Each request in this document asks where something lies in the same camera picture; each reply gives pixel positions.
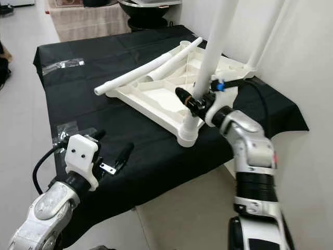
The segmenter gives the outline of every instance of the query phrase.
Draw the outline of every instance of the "black cloth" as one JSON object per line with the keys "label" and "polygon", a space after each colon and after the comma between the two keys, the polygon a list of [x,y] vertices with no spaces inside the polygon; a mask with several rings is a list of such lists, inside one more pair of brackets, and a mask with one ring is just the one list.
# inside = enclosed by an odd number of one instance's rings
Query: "black cloth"
{"label": "black cloth", "polygon": [[[127,142],[135,144],[125,168],[106,177],[74,211],[63,232],[63,243],[73,244],[91,226],[143,204],[160,194],[232,159],[233,153],[216,128],[203,126],[195,146],[183,148],[170,132],[116,98],[96,96],[93,89],[179,45],[193,41],[183,26],[148,30],[38,47],[34,64],[45,89],[52,135],[57,126],[76,120],[80,130],[105,129],[101,155],[112,163]],[[66,59],[84,58],[85,65],[57,69],[43,76],[42,68]],[[266,98],[272,135],[307,130],[295,103],[254,79]],[[254,90],[243,87],[234,107],[262,123],[262,103]],[[65,176],[57,162],[57,173]]]}

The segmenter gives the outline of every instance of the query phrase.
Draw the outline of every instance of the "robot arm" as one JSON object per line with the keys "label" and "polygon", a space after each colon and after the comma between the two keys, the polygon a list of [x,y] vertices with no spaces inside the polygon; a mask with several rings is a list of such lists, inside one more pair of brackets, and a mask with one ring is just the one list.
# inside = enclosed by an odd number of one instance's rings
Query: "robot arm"
{"label": "robot arm", "polygon": [[181,88],[176,94],[194,116],[219,128],[233,148],[234,210],[239,216],[229,222],[229,249],[293,250],[274,189],[274,148],[261,125],[241,111],[223,106],[222,92],[209,92],[201,100]]}
{"label": "robot arm", "polygon": [[9,250],[53,250],[57,247],[57,240],[82,197],[96,190],[105,172],[116,174],[126,164],[133,147],[129,144],[111,167],[102,163],[100,143],[93,136],[71,136],[65,156],[66,181],[55,182],[33,202],[26,221],[12,237]]}

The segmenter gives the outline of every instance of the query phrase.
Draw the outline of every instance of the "floor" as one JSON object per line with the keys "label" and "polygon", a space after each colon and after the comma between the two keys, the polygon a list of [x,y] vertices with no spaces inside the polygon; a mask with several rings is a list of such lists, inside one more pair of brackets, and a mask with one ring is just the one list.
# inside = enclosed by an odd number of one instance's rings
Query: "floor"
{"label": "floor", "polygon": [[[0,18],[0,39],[14,58],[9,65],[12,76],[0,91],[0,249],[6,249],[37,197],[32,168],[52,146],[45,93],[33,58],[39,45],[59,39],[50,16],[44,12],[43,0]],[[50,157],[38,175],[42,188],[54,175]],[[99,244],[117,250],[148,250],[137,212],[126,212],[93,227],[69,250],[88,250]]]}

